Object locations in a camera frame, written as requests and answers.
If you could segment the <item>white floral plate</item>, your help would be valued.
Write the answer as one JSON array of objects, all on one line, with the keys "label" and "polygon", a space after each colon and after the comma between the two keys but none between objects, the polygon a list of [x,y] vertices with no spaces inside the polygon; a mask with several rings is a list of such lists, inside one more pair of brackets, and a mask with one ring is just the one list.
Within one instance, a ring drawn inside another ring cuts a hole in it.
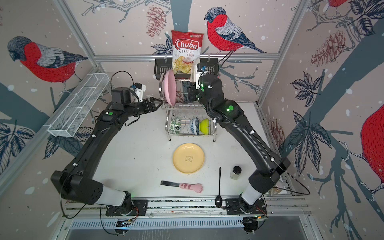
[{"label": "white floral plate", "polygon": [[198,81],[197,72],[193,70],[191,72],[191,85],[192,87],[194,86],[195,89],[197,89],[197,86],[198,86],[197,81]]}]

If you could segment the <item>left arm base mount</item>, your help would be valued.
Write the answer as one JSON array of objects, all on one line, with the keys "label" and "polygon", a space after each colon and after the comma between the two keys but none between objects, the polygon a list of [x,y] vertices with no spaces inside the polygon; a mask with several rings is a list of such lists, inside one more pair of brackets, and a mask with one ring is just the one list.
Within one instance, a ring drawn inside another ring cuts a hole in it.
[{"label": "left arm base mount", "polygon": [[107,217],[145,216],[148,208],[148,200],[131,200],[122,206],[107,205]]}]

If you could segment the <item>yellow plate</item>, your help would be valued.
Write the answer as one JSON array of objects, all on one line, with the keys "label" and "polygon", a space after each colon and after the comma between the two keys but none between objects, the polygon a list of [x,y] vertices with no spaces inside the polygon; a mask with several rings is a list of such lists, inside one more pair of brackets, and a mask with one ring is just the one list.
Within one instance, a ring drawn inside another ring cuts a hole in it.
[{"label": "yellow plate", "polygon": [[196,144],[182,144],[173,153],[174,167],[184,174],[192,174],[199,171],[204,163],[204,151]]}]

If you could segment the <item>pink plate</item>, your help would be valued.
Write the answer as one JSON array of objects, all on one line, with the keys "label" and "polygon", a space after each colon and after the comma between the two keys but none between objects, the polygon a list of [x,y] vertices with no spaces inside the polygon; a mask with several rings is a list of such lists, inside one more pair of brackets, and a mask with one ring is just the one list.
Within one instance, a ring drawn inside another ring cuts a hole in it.
[{"label": "pink plate", "polygon": [[164,94],[167,103],[174,106],[176,103],[177,87],[173,70],[168,70],[164,76]]}]

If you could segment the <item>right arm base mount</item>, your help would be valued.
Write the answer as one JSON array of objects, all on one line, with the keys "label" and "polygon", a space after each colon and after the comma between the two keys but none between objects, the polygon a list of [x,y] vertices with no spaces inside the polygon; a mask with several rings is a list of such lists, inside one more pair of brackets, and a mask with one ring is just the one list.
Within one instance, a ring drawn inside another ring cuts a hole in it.
[{"label": "right arm base mount", "polygon": [[262,198],[255,201],[254,204],[247,204],[242,198],[225,199],[223,209],[228,215],[267,215],[267,205]]}]

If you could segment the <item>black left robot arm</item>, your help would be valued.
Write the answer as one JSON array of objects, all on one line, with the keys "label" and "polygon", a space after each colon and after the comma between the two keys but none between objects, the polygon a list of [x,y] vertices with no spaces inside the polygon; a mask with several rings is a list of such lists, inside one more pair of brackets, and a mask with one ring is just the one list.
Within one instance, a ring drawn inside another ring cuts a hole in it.
[{"label": "black left robot arm", "polygon": [[112,102],[103,110],[96,125],[77,156],[63,171],[55,171],[51,181],[61,200],[70,200],[86,205],[106,205],[123,208],[129,212],[133,205],[131,194],[104,186],[93,180],[102,155],[114,136],[125,126],[130,117],[157,111],[163,101],[150,97],[133,102],[137,94],[130,88],[112,90]]}]

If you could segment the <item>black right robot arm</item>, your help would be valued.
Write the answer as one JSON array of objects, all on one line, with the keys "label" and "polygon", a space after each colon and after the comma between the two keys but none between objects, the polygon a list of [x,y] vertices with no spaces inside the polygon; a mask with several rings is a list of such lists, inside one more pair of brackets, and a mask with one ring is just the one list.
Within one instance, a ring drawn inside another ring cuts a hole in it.
[{"label": "black right robot arm", "polygon": [[240,143],[256,166],[249,177],[249,185],[239,196],[239,208],[248,213],[255,202],[276,185],[291,162],[281,158],[263,141],[235,101],[224,97],[222,81],[216,75],[202,75],[197,85],[200,88],[190,92],[208,116]]}]

